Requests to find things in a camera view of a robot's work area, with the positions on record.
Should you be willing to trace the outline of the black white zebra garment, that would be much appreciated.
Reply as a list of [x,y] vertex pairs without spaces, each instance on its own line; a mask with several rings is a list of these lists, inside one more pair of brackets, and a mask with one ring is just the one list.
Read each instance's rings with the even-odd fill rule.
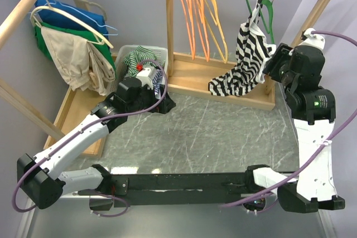
[[265,34],[258,26],[261,1],[256,1],[247,21],[240,25],[235,66],[208,83],[211,95],[244,96],[258,84],[265,82],[263,70],[274,55],[277,46],[268,43]]

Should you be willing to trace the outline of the white perforated plastic basket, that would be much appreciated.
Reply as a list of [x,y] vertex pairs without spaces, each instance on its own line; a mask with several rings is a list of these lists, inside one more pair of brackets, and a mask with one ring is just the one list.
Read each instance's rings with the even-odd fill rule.
[[[114,54],[115,59],[115,69],[116,69],[116,79],[107,85],[107,95],[111,92],[116,91],[117,86],[120,81],[122,81],[127,74],[127,65],[123,63],[123,59],[130,52],[134,51],[139,45],[124,45],[119,49],[117,54]],[[156,55],[157,61],[163,66],[165,73],[167,74],[168,69],[168,51],[166,48],[157,46],[142,46],[146,50],[150,50]]]

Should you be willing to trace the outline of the beige cloth garment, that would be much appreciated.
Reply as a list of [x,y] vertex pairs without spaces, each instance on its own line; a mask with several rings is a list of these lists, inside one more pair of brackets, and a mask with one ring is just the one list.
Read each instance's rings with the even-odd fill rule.
[[106,56],[81,36],[46,26],[40,31],[52,61],[71,90],[91,90],[101,96],[107,95],[107,84],[114,82],[116,75],[111,55]]

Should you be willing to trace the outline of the wooden clothes rack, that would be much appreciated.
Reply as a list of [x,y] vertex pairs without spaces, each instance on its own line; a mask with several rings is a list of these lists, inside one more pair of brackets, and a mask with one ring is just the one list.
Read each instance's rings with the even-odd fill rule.
[[[330,0],[318,0],[301,27],[307,42],[323,45],[324,39],[312,33],[312,27]],[[239,25],[235,40],[234,61],[226,53],[216,60],[210,57],[212,30],[205,12],[218,22],[216,0],[181,0],[191,52],[173,50],[173,0],[166,0],[168,88],[179,94],[272,110],[275,106],[275,83],[283,76],[283,65],[273,67],[279,48],[268,41],[259,28],[264,0],[256,0],[248,18]]]
[[1,0],[1,159],[37,153],[72,130],[98,102],[71,90],[37,48],[36,0]]

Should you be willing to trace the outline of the right wooden clothes rack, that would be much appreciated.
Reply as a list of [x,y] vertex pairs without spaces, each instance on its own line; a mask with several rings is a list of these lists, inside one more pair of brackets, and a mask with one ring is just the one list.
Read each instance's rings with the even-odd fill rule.
[[[312,33],[312,27],[330,0],[318,0],[301,27],[307,42],[323,45],[324,39]],[[191,52],[173,50],[173,0],[166,0],[168,88],[179,94],[272,110],[275,106],[275,83],[283,76],[283,65],[273,67],[279,48],[268,41],[259,28],[264,0],[256,0],[248,18],[239,25],[235,40],[234,61],[226,53],[216,60],[210,57],[212,30],[205,12],[218,22],[216,0],[181,0]]]

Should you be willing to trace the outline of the green white striped tank top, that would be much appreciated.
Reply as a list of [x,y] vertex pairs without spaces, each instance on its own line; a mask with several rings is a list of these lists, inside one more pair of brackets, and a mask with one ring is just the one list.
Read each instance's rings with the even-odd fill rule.
[[127,76],[134,77],[139,72],[137,65],[143,60],[157,60],[156,55],[148,48],[138,46],[123,58],[123,63],[127,66]]

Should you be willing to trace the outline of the green hanger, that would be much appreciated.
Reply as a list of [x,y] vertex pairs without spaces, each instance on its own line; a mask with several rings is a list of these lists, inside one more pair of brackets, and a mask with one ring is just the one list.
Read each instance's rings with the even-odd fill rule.
[[[245,0],[249,13],[252,13],[252,9],[250,7],[250,3],[249,0]],[[263,22],[263,26],[266,30],[266,33],[269,35],[271,43],[275,44],[275,40],[274,40],[274,33],[273,33],[273,16],[274,16],[274,10],[273,10],[273,2],[274,0],[270,1],[270,0],[262,0],[260,3],[260,10],[259,10],[259,17],[261,18],[262,22]],[[263,15],[263,6],[266,7],[267,11],[268,11],[268,23],[266,23],[265,19],[264,19],[264,15]]]

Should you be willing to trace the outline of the yellow hanger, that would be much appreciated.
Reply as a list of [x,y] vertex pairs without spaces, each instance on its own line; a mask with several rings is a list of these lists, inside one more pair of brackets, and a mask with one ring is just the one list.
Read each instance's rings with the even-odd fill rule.
[[221,26],[221,23],[219,20],[219,10],[218,10],[217,1],[216,0],[204,0],[204,3],[206,5],[206,7],[208,8],[210,17],[211,17],[214,25],[217,27],[217,29],[219,31],[224,50],[222,50],[220,48],[220,45],[217,41],[217,38],[215,37],[214,32],[211,29],[210,24],[208,22],[206,22],[206,25],[208,26],[209,32],[211,34],[211,38],[214,41],[214,44],[218,50],[218,53],[219,53],[219,56],[220,56],[222,62],[226,64],[228,62],[228,45],[226,43],[224,32],[223,32],[223,29],[222,29],[222,26]]

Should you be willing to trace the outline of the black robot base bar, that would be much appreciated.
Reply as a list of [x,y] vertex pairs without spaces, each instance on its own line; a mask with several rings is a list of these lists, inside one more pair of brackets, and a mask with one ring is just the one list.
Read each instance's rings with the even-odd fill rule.
[[244,172],[233,172],[114,174],[96,191],[138,206],[229,203],[262,189]]

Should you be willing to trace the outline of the green garment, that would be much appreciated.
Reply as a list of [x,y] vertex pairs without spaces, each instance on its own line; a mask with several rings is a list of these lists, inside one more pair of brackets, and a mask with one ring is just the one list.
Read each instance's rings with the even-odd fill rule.
[[[72,35],[80,36],[80,37],[83,37],[83,38],[87,39],[88,41],[95,41],[94,34],[91,33],[90,31],[87,31],[87,30],[81,31],[81,30],[72,30],[72,29],[68,29],[68,28],[61,28],[61,27],[52,26],[52,25],[50,25],[48,23],[44,23],[44,22],[41,22],[41,26],[45,26],[45,27],[48,27],[50,29],[57,30],[57,31],[60,31],[60,32],[63,32],[63,33],[69,33],[69,34],[72,34]],[[34,27],[34,31],[35,31],[34,35],[35,35],[35,38],[36,38],[36,41],[37,41],[38,49],[50,61],[52,61],[52,57],[51,57],[51,55],[50,55],[50,53],[49,53],[49,51],[48,51],[48,49],[46,47],[44,38],[43,38],[42,33],[41,33],[41,29],[39,28],[39,26],[35,26]],[[98,44],[95,44],[94,46],[107,59],[107,61],[111,64],[113,69],[116,70],[114,61],[112,59],[112,55],[111,55],[110,50],[109,50],[109,47],[107,45],[98,45]]]

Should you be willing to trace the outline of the aluminium rail frame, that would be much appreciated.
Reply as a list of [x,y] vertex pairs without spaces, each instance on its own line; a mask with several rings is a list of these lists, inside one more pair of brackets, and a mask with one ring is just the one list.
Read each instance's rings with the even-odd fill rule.
[[336,237],[326,212],[293,214],[268,200],[262,213],[217,205],[132,206],[125,214],[102,218],[89,200],[65,196],[52,207],[22,216],[17,237]]

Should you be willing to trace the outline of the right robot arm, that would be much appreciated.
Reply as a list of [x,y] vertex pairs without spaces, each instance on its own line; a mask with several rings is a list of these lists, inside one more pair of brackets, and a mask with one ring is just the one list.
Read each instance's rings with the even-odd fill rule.
[[273,189],[288,212],[312,213],[343,210],[345,200],[337,194],[332,176],[332,141],[336,101],[333,93],[319,85],[325,63],[322,50],[309,45],[291,48],[282,43],[263,70],[284,87],[285,101],[297,133],[299,170],[287,182],[267,165],[249,166],[244,185],[249,192]]

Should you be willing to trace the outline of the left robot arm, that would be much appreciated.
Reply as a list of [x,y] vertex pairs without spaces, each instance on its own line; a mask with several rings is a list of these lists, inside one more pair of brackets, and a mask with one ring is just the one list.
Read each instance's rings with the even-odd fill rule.
[[24,154],[17,161],[17,185],[39,209],[53,205],[62,195],[92,190],[98,195],[113,187],[112,174],[99,164],[66,173],[65,170],[88,146],[105,138],[131,115],[145,112],[166,114],[175,107],[167,84],[159,84],[160,98],[138,78],[121,81],[115,92],[99,102],[84,120],[51,147],[34,157]]

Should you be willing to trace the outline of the left wooden clothes rack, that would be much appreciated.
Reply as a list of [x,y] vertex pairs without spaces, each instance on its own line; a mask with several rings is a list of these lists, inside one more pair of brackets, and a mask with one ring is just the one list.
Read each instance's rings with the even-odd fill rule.
[[37,48],[36,0],[1,0],[1,159],[37,153],[72,130],[98,102],[71,90]]

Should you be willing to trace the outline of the blue white striped tank top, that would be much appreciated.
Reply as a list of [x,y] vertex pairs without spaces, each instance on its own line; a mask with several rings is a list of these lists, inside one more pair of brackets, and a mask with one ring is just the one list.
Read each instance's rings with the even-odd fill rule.
[[156,99],[161,98],[160,86],[162,83],[162,79],[163,79],[163,72],[161,70],[157,69],[156,74],[155,74],[154,78],[152,79],[152,85],[153,85],[153,90],[154,90]]

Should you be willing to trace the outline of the orange plastic hanger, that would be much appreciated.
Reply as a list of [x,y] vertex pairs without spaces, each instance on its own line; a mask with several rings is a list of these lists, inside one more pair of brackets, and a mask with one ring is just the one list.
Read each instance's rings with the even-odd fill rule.
[[190,45],[191,58],[195,59],[196,43],[195,43],[195,29],[194,29],[194,19],[192,14],[192,0],[180,0],[182,5],[182,10],[185,17],[187,36]]

